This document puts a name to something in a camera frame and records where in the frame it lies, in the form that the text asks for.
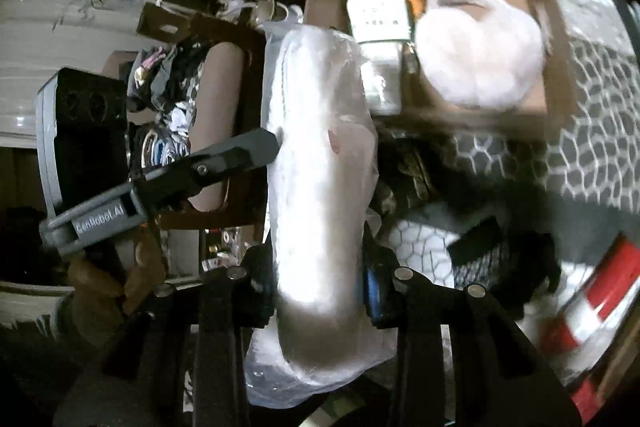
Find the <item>person's left hand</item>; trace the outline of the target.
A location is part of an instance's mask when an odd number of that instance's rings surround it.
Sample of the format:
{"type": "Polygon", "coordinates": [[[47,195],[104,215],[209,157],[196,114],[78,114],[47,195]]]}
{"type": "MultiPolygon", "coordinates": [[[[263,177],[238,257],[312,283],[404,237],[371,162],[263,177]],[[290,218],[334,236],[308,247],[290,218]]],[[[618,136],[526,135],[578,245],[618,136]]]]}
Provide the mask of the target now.
{"type": "Polygon", "coordinates": [[[74,288],[70,319],[79,337],[91,348],[102,349],[113,339],[154,288],[166,279],[162,247],[146,225],[134,232],[134,264],[125,275],[99,268],[86,255],[74,259],[68,279],[74,288]]]}

